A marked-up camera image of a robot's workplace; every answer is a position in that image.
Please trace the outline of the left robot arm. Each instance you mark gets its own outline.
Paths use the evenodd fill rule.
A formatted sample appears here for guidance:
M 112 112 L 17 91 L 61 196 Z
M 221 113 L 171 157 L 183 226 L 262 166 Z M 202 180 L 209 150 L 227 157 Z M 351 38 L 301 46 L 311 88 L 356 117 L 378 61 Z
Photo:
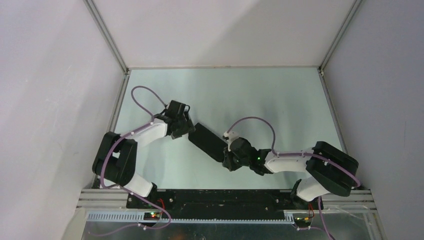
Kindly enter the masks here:
M 177 139 L 194 132 L 190 109 L 187 104 L 171 100 L 149 123 L 124 134 L 105 133 L 92 164 L 93 173 L 138 195 L 145 208 L 153 208 L 158 202 L 157 185 L 137 173 L 138 150 L 168 136 Z

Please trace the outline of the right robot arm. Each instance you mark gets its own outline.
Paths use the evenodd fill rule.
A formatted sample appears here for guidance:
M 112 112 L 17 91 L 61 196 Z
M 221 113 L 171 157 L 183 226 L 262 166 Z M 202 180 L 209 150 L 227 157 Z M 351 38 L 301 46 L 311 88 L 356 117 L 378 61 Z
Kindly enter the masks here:
M 334 194 L 348 197 L 353 188 L 361 185 L 356 172 L 357 160 L 325 141 L 299 152 L 276 153 L 271 149 L 256 149 L 242 137 L 229 140 L 224 148 L 222 165 L 229 171 L 248 167 L 258 175 L 280 172 L 308 173 L 309 177 L 295 182 L 291 204 L 304 209 L 311 201 Z

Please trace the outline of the black zip tool case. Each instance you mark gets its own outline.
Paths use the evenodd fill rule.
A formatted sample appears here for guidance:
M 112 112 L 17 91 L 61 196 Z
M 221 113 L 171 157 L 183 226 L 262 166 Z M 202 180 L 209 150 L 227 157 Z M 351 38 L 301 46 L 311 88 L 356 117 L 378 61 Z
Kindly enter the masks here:
M 188 134 L 188 140 L 213 160 L 222 163 L 227 143 L 200 122 L 196 123 L 194 128 L 194 132 Z

